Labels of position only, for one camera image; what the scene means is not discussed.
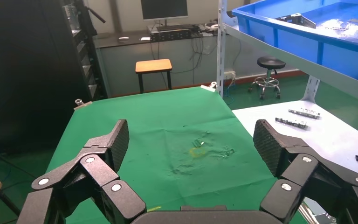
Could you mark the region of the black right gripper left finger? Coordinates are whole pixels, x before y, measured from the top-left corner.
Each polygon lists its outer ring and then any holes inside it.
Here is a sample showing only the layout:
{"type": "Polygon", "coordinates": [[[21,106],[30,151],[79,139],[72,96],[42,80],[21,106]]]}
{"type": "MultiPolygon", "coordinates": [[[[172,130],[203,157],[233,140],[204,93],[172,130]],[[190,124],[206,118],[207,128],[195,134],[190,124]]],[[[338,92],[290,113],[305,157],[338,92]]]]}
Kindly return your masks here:
{"type": "Polygon", "coordinates": [[[88,199],[111,224],[129,224],[146,213],[145,202],[118,175],[128,145],[128,123],[120,119],[110,133],[89,139],[74,159],[36,178],[17,222],[63,224],[88,199]]]}

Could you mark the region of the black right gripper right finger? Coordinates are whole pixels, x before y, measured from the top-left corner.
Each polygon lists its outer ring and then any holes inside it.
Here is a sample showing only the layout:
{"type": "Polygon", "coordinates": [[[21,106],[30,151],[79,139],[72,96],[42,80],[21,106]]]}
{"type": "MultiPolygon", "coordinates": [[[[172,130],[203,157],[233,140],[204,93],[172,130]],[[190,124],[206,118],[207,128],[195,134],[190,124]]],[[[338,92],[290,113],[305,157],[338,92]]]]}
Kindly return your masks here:
{"type": "Polygon", "coordinates": [[[261,211],[287,224],[310,198],[338,224],[358,224],[357,172],[323,158],[300,138],[278,133],[264,119],[255,123],[253,142],[276,178],[261,211]]]}

